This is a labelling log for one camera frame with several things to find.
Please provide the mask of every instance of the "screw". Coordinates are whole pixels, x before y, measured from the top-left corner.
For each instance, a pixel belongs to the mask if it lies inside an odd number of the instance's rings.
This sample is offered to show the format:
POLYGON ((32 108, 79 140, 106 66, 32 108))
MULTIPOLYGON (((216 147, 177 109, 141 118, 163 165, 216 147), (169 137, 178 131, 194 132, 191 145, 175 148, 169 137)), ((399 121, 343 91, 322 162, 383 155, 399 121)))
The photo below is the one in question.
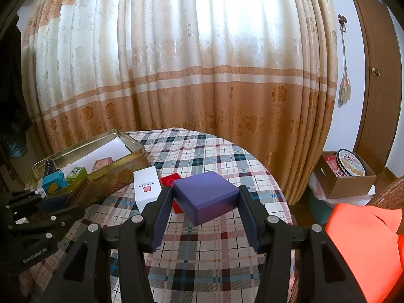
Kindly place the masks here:
POLYGON ((314 232, 321 232, 322 230, 323 230, 323 228, 319 225, 319 224, 313 224, 312 225, 312 230, 314 231, 314 232))
POLYGON ((98 230, 98 224, 92 223, 92 224, 90 224, 90 225, 88 226, 87 229, 88 229, 88 231, 90 231, 90 232, 97 231, 97 230, 98 230))
POLYGON ((133 223, 140 223, 143 221, 143 216, 141 216, 140 214, 134 215, 132 216, 131 220, 133 223))
POLYGON ((279 222, 279 218, 275 215, 270 215, 267 218, 269 223, 278 223, 279 222))

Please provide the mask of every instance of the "wooden door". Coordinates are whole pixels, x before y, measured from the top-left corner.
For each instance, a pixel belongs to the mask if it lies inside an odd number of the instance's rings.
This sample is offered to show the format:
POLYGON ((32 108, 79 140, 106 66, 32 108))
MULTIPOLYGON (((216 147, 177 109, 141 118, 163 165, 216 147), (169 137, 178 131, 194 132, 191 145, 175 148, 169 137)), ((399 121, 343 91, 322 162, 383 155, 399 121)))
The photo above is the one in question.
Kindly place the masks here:
POLYGON ((386 165, 398 124, 401 56, 386 4, 379 0, 353 1, 361 23, 367 68, 362 119, 354 151, 379 174, 386 165))

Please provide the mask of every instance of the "white box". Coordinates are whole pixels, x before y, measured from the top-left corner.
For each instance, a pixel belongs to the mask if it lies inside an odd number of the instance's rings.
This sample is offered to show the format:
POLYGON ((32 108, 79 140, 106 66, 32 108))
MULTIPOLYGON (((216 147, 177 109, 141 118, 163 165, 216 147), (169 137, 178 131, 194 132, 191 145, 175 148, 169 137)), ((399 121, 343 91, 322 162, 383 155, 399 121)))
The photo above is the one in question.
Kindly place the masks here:
POLYGON ((142 213, 146 204, 151 201, 156 201, 161 192, 161 185, 156 172, 156 167, 151 166, 133 172, 133 187, 135 188, 137 208, 142 213))

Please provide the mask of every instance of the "brass door handle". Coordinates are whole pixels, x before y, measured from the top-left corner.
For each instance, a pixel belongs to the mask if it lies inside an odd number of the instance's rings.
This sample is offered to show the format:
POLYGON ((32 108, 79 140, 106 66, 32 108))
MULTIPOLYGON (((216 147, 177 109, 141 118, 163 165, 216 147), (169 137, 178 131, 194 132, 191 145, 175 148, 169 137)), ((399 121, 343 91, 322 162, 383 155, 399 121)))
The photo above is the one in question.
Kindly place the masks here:
POLYGON ((372 67, 372 74, 374 76, 380 76, 380 71, 377 68, 372 67))

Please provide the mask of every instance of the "floral patterned curtain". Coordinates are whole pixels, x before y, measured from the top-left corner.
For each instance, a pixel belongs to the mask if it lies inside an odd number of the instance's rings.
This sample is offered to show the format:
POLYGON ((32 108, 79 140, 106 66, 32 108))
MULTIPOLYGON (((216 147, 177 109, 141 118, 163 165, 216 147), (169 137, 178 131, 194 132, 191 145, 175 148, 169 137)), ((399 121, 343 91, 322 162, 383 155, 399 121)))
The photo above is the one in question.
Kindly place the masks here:
POLYGON ((300 199, 334 107, 331 0, 34 4, 23 85, 47 154, 112 128, 187 128, 243 146, 300 199))

